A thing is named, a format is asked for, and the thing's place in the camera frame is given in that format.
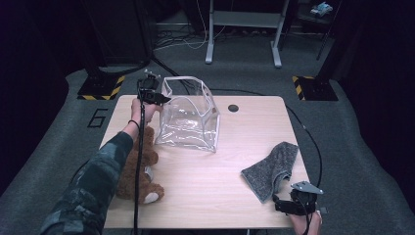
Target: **hand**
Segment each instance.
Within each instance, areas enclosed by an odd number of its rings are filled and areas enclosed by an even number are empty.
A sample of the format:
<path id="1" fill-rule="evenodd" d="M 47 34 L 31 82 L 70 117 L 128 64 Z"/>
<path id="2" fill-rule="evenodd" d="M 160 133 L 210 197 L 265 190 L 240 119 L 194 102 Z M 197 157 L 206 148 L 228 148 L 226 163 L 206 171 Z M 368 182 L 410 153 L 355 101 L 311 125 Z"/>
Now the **hand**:
<path id="1" fill-rule="evenodd" d="M 305 218 L 305 215 L 295 215 L 295 214 L 289 214 L 290 220 L 294 225 L 294 231 L 296 231 L 296 234 L 303 234 L 305 232 L 305 229 L 307 228 L 307 220 Z M 321 230 L 321 215 L 319 211 L 315 211 L 314 213 L 311 213 L 308 215 L 308 218 L 311 219 L 310 225 L 308 228 L 308 234 L 309 235 L 318 235 L 320 234 Z"/>
<path id="2" fill-rule="evenodd" d="M 158 105 L 149 105 L 144 104 L 145 109 L 145 123 L 149 123 L 152 121 L 153 115 L 156 111 L 161 112 L 162 107 Z M 131 104 L 131 119 L 137 121 L 137 123 L 140 124 L 141 119 L 141 103 L 138 99 L 133 99 Z"/>

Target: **wooden table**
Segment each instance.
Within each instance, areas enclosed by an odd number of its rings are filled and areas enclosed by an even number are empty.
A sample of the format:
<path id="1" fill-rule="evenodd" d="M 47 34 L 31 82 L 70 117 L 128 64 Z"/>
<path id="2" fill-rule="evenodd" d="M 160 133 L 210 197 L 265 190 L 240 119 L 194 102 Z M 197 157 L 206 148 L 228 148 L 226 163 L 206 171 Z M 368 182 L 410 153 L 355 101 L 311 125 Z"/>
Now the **wooden table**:
<path id="1" fill-rule="evenodd" d="M 134 95 L 121 96 L 103 144 L 122 130 L 130 118 Z M 139 207 L 139 228 L 281 228 L 292 224 L 275 211 L 270 199 L 262 204 L 241 170 L 269 155 L 283 142 L 298 144 L 284 101 L 270 96 L 214 96 L 220 111 L 217 152 L 156 145 L 159 162 L 152 167 L 154 182 L 164 187 L 161 201 Z M 239 111 L 228 111 L 237 105 Z M 159 113 L 150 126 L 159 130 Z M 291 184 L 309 181 L 300 152 L 291 180 L 283 180 L 278 196 L 290 200 Z M 133 227 L 134 203 L 117 197 L 105 227 Z"/>

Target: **gray carpet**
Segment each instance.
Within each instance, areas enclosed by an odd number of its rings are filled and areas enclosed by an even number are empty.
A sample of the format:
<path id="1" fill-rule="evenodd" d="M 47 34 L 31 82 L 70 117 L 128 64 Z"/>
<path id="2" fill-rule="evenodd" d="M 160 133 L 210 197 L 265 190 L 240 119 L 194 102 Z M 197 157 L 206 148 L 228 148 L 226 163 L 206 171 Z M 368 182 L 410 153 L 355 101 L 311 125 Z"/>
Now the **gray carpet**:
<path id="1" fill-rule="evenodd" d="M 281 96 L 285 100 L 321 151 L 323 175 L 320 188 L 325 194 L 319 197 L 318 203 L 329 211 L 323 214 L 323 234 L 414 234 L 415 216 L 396 182 L 383 171 L 360 137 L 353 108 L 338 82 L 331 81 L 338 102 L 304 102 L 296 94 L 292 76 L 317 75 L 330 45 L 317 62 L 315 57 L 321 42 L 309 36 L 290 35 L 281 52 L 283 67 L 278 70 L 272 64 L 270 40 L 272 37 L 257 36 L 217 42 L 211 65 L 205 65 L 206 44 L 196 50 L 188 46 L 168 47 L 155 51 L 155 54 L 179 74 L 202 79 L 213 95 L 252 95 L 214 90 L 229 88 Z M 153 62 L 146 69 L 162 77 L 170 76 Z M 129 74 L 117 98 L 123 94 L 136 94 L 135 83 L 143 76 L 143 70 Z M 98 150 L 116 99 L 77 100 L 76 92 L 85 78 L 83 70 L 68 76 L 70 91 L 65 105 L 1 197 L 0 234 L 38 233 L 43 219 L 73 173 Z M 103 126 L 88 128 L 97 109 L 108 109 L 99 113 L 106 117 Z M 319 172 L 316 149 L 294 116 L 290 114 L 290 118 L 310 181 L 315 183 Z M 130 229 L 105 229 L 104 234 L 129 232 Z M 268 229 L 257 234 L 294 234 L 294 231 Z"/>

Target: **table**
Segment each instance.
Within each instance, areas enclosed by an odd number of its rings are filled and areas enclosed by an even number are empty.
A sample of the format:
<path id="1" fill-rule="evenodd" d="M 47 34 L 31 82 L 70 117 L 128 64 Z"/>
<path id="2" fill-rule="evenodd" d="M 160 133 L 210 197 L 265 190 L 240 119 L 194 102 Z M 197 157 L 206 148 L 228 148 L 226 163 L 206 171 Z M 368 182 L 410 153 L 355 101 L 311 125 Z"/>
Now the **table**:
<path id="1" fill-rule="evenodd" d="M 119 97 L 103 144 L 127 124 L 134 95 Z M 152 228 L 281 228 L 287 216 L 262 204 L 241 170 L 269 155 L 283 142 L 298 144 L 282 98 L 272 96 L 214 96 L 220 111 L 217 152 L 156 145 L 159 162 L 152 167 L 154 182 L 164 187 L 159 202 L 139 207 L 138 227 Z M 239 111 L 228 111 L 237 105 Z M 157 133 L 156 113 L 150 126 Z M 290 200 L 291 183 L 309 181 L 300 152 L 291 180 L 283 180 L 278 196 Z M 133 227 L 134 203 L 117 197 L 108 210 L 107 228 Z"/>
<path id="2" fill-rule="evenodd" d="M 213 0 L 210 0 L 209 24 L 208 24 L 208 45 L 206 64 L 211 64 L 213 58 L 213 26 L 214 25 L 234 25 L 234 26 L 256 26 L 277 28 L 274 41 L 271 41 L 272 56 L 274 66 L 281 68 L 281 58 L 278 51 L 278 41 L 281 36 L 281 30 L 284 25 L 286 12 L 290 0 L 284 0 L 284 6 L 280 14 L 274 13 L 250 13 L 250 12 L 228 12 L 215 11 Z"/>

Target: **person's arm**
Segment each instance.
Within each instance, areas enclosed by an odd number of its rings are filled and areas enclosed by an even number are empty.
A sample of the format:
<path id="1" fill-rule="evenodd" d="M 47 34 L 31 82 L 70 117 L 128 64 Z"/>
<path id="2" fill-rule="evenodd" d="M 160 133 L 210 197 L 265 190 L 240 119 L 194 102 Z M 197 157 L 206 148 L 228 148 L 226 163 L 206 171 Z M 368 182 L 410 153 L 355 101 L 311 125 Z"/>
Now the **person's arm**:
<path id="1" fill-rule="evenodd" d="M 150 122 L 154 112 L 160 110 L 155 105 L 146 106 L 145 122 Z M 140 116 L 140 102 L 134 99 L 131 119 L 140 123 Z M 138 132 L 137 125 L 130 122 L 90 159 L 47 215 L 40 234 L 102 233 L 108 206 Z"/>

